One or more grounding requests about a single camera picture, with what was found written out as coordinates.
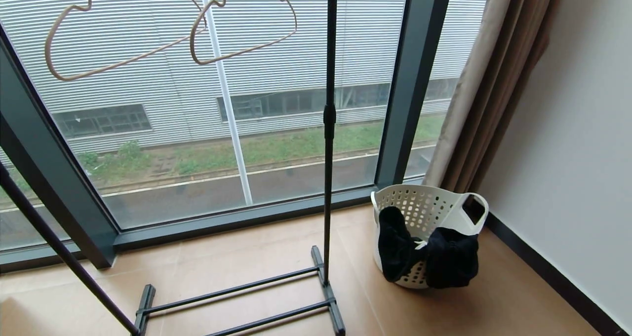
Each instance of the clothes hanger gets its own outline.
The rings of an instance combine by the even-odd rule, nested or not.
[[[290,32],[289,34],[281,37],[280,39],[276,39],[276,40],[271,41],[269,43],[256,45],[255,47],[239,50],[237,52],[233,52],[233,53],[230,53],[230,54],[224,54],[224,55],[220,55],[219,57],[215,57],[215,58],[212,58],[212,59],[207,59],[207,60],[201,61],[201,60],[198,59],[198,57],[196,55],[196,34],[199,34],[199,32],[197,32],[197,28],[199,26],[199,22],[201,21],[201,19],[205,19],[205,21],[206,21],[206,18],[204,16],[204,14],[206,14],[206,11],[212,5],[217,5],[217,7],[225,7],[225,5],[226,5],[226,0],[222,0],[222,2],[218,2],[217,0],[211,0],[209,3],[206,4],[206,6],[204,6],[204,8],[202,10],[199,11],[199,15],[198,15],[198,17],[196,19],[196,22],[194,22],[194,25],[191,27],[191,34],[189,35],[189,48],[191,50],[191,58],[197,64],[201,64],[201,65],[215,63],[217,61],[221,61],[222,59],[235,57],[235,55],[248,53],[248,52],[251,52],[253,50],[257,50],[257,49],[260,49],[260,48],[267,47],[269,45],[273,45],[275,43],[279,43],[279,42],[283,41],[284,39],[286,39],[287,37],[290,37],[291,35],[295,34],[296,31],[298,30],[298,20],[296,19],[296,12],[294,11],[294,7],[292,7],[292,3],[290,3],[289,0],[278,0],[278,1],[286,2],[287,5],[289,6],[289,9],[292,10],[292,14],[294,15],[294,30],[292,32]]]
[[[198,10],[201,11],[201,7],[197,3],[197,1],[196,0],[191,0],[191,1],[194,3],[194,5],[196,5]],[[70,6],[66,7],[66,9],[64,9],[61,12],[61,14],[59,14],[59,16],[57,16],[57,19],[52,24],[52,27],[50,28],[50,31],[48,32],[48,35],[46,37],[46,42],[44,43],[44,46],[43,46],[43,54],[44,54],[44,58],[46,60],[46,66],[48,66],[48,69],[50,70],[50,73],[52,73],[52,75],[54,75],[55,78],[57,78],[59,80],[62,80],[64,82],[70,82],[72,80],[89,77],[90,75],[93,75],[93,74],[97,74],[97,73],[101,73],[101,72],[104,72],[104,71],[107,71],[107,70],[111,70],[113,68],[117,68],[117,67],[123,66],[125,64],[138,61],[138,59],[143,59],[145,57],[149,57],[149,55],[158,53],[161,50],[165,50],[165,49],[167,49],[169,47],[172,47],[172,46],[174,46],[174,45],[176,45],[178,43],[181,43],[182,41],[185,41],[186,39],[188,39],[190,37],[190,36],[185,36],[185,37],[182,37],[181,39],[176,39],[172,43],[165,44],[165,45],[160,46],[160,47],[158,47],[156,49],[150,50],[147,53],[137,55],[136,57],[125,59],[124,61],[121,61],[119,63],[110,64],[109,66],[104,66],[102,68],[97,68],[95,70],[86,71],[85,73],[81,73],[81,74],[77,74],[77,75],[70,75],[69,77],[64,77],[63,75],[59,74],[59,72],[57,72],[57,70],[55,69],[54,64],[52,63],[52,59],[50,58],[50,48],[52,47],[52,40],[54,39],[55,34],[57,33],[57,30],[59,29],[59,26],[61,25],[62,21],[64,21],[66,16],[68,16],[68,14],[72,10],[79,10],[79,11],[83,11],[83,12],[88,12],[91,9],[92,9],[92,0],[88,0],[88,6],[87,7],[83,7],[83,6],[79,6],[79,5],[70,5]],[[206,23],[206,19],[204,19],[204,28],[201,29],[201,30],[198,30],[197,34],[203,32],[207,28],[208,28],[208,24]]]

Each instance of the glass pane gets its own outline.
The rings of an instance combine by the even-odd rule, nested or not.
[[[478,35],[486,1],[450,0],[448,3],[406,178],[423,175],[428,170],[454,89]]]
[[[46,35],[65,7],[85,1],[2,0],[0,21],[122,228],[246,206],[226,109],[237,119],[255,205],[323,192],[327,0],[291,0],[296,34],[223,62],[232,108],[224,108],[216,65],[194,63],[187,41],[90,77],[56,79],[41,55]],[[94,1],[89,12],[71,12],[52,42],[62,75],[186,36],[198,13],[189,0]],[[404,1],[339,0],[336,189],[374,179]],[[223,54],[294,28],[278,0],[230,0],[212,11]],[[201,59],[213,57],[208,32],[196,37],[196,49]]]
[[[54,217],[50,215],[46,207],[41,205],[38,197],[33,190],[31,190],[31,187],[29,187],[24,178],[22,178],[20,172],[13,167],[13,163],[7,158],[2,149],[0,149],[0,161],[2,161],[2,164],[7,168],[16,185],[18,185],[20,190],[29,198],[29,201],[35,206],[36,210],[38,210],[50,228],[57,234],[57,237],[61,240],[67,240],[68,235],[66,232],[59,226],[59,223],[57,223]],[[24,217],[22,212],[16,208],[6,192],[0,188],[0,251],[40,244],[45,244],[43,238]]]

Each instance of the black metal clothes rack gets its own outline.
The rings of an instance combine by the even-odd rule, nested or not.
[[[140,306],[136,311],[136,320],[131,322],[129,318],[117,307],[117,305],[108,297],[108,295],[99,287],[99,285],[90,277],[88,272],[79,264],[77,259],[70,253],[66,246],[61,242],[47,223],[41,218],[40,214],[30,204],[29,199],[22,194],[22,191],[11,180],[9,172],[0,163],[0,185],[4,188],[4,191],[9,195],[11,200],[16,204],[19,210],[24,214],[26,219],[33,225],[33,227],[41,234],[43,239],[52,247],[52,249],[61,257],[68,267],[77,275],[79,280],[97,297],[97,299],[108,309],[108,311],[115,317],[129,331],[132,336],[144,336],[147,329],[147,323],[149,316],[152,313],[158,311],[164,311],[179,307],[201,300],[207,300],[210,298],[219,297],[222,295],[243,291],[246,289],[254,288],[257,286],[263,286],[287,278],[293,278],[300,275],[306,275],[308,273],[314,273],[314,276],[318,275],[320,280],[320,287],[322,288],[325,300],[309,306],[300,307],[286,313],[270,316],[255,322],[246,323],[231,329],[215,332],[208,336],[225,336],[235,334],[244,330],[253,329],[262,325],[277,322],[286,318],[291,318],[299,314],[307,313],[316,309],[327,307],[331,316],[332,324],[334,327],[334,333],[336,336],[343,336],[345,334],[345,325],[343,318],[340,314],[338,304],[334,291],[329,281],[329,239],[330,239],[330,227],[331,227],[331,189],[332,189],[332,167],[333,167],[333,146],[334,146],[334,127],[336,123],[336,107],[334,105],[334,68],[336,60],[336,13],[337,13],[338,0],[327,0],[327,100],[323,111],[323,123],[325,126],[325,201],[324,201],[324,221],[325,221],[325,233],[324,233],[324,260],[320,255],[320,251],[317,246],[312,246],[312,259],[314,266],[278,275],[277,277],[271,277],[244,284],[243,286],[232,287],[224,289],[223,291],[216,291],[204,295],[199,295],[176,302],[170,302],[160,306],[152,306],[156,289],[151,284],[147,284],[143,290],[140,298]]]

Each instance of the curtain fold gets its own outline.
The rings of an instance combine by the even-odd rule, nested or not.
[[[476,191],[546,48],[559,1],[488,0],[424,184]]]

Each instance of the grass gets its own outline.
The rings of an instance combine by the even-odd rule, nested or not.
[[[438,139],[444,118],[443,115],[420,117],[415,131],[415,142]],[[334,153],[378,149],[383,126],[382,122],[337,126]],[[241,149],[247,166],[322,156],[323,130],[322,127],[318,127],[290,133],[246,136],[241,140]],[[172,176],[237,168],[233,144],[229,140],[176,149],[174,156],[176,163],[171,172]],[[95,152],[85,152],[77,155],[81,166],[98,187],[147,180],[148,171],[153,167],[154,160],[163,158],[151,149],[142,150],[137,141],[124,143],[116,153],[99,156]],[[20,173],[16,169],[11,169],[10,173],[22,191],[27,196],[34,197]],[[0,201],[8,201],[8,197],[1,190]]]

